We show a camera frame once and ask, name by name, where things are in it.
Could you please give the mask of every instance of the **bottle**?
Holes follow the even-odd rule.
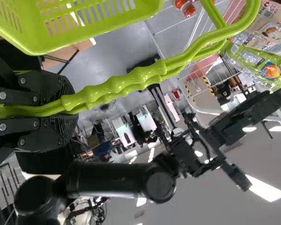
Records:
[[[183,12],[186,17],[191,17],[196,13],[196,8],[193,5],[196,1],[199,0],[172,0],[172,4],[176,9]]]

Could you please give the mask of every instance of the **fluorescent light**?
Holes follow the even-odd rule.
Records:
[[[146,202],[147,202],[146,198],[138,198],[137,203],[136,203],[136,207],[142,206],[142,205],[146,204]]]
[[[273,186],[266,184],[254,177],[246,175],[246,177],[253,184],[250,187],[250,191],[269,201],[270,203],[281,198],[281,190],[274,188]]]
[[[200,152],[200,151],[197,151],[197,150],[195,150],[195,154],[196,154],[196,156],[198,156],[198,157],[203,156],[203,153],[202,153],[202,152]]]
[[[244,127],[243,131],[244,132],[252,132],[252,131],[254,131],[256,129],[257,129],[257,127]]]
[[[133,163],[133,162],[136,160],[136,158],[137,158],[137,156],[134,156],[134,157],[130,160],[130,162]]]
[[[126,158],[127,160],[133,158],[134,156],[137,156],[137,151],[136,151],[136,150],[133,150],[133,151],[131,151],[131,152],[125,154],[125,158]]]
[[[269,131],[281,131],[281,126],[272,127]]]

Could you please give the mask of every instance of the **screw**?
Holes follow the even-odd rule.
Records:
[[[20,145],[24,145],[25,144],[25,139],[21,139],[20,140]]]
[[[45,120],[45,121],[44,121],[44,127],[46,127],[46,126],[48,126],[48,125],[49,125],[48,120]]]
[[[0,124],[0,131],[5,131],[6,130],[6,124],[5,123],[1,123]]]
[[[22,84],[25,84],[25,83],[26,83],[26,79],[25,79],[24,77],[22,77],[22,78],[20,79],[20,81],[21,81]]]
[[[4,91],[0,92],[0,98],[2,100],[6,99],[6,93]]]

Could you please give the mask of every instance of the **floor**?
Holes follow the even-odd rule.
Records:
[[[111,76],[125,75],[126,69],[157,53],[155,44],[144,22],[140,22],[107,34],[98,36],[96,45],[78,54],[62,72],[72,83],[76,92],[86,85],[105,82]],[[60,66],[50,69],[57,72]],[[164,82],[162,89],[172,90],[170,82]],[[116,105],[105,114],[98,111],[85,111],[80,114],[81,120],[92,121],[103,116],[110,117],[129,112],[133,108],[154,100],[151,94],[133,92],[127,97],[118,98]]]
[[[230,2],[217,1],[222,14],[226,12]],[[78,92],[86,85],[97,85],[111,76],[125,75],[127,68],[156,53],[165,58],[181,53],[197,37],[214,29],[206,13],[201,13],[201,4],[196,3],[196,9],[197,14],[186,19],[170,1],[166,1],[163,11],[153,18],[96,37],[97,45],[78,54],[62,75],[70,80]],[[57,72],[60,67],[61,65],[53,67],[50,71]],[[182,74],[189,74],[190,71],[191,67]],[[178,82],[171,78],[162,82],[161,87],[166,93],[177,88]],[[103,117],[116,118],[153,100],[148,91],[133,92],[127,97],[118,98],[114,107],[106,113],[96,110],[80,113],[79,121],[88,123]]]

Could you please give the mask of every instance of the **bolt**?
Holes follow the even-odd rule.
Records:
[[[0,124],[0,131],[5,131],[6,130],[6,124],[5,123],[1,123]]]
[[[22,77],[22,78],[20,79],[20,81],[21,81],[22,84],[25,84],[25,83],[26,83],[26,79],[25,79],[24,77]]]
[[[21,139],[20,140],[20,145],[24,145],[25,144],[25,139]]]
[[[0,92],[0,98],[2,100],[6,99],[6,93],[4,91]]]

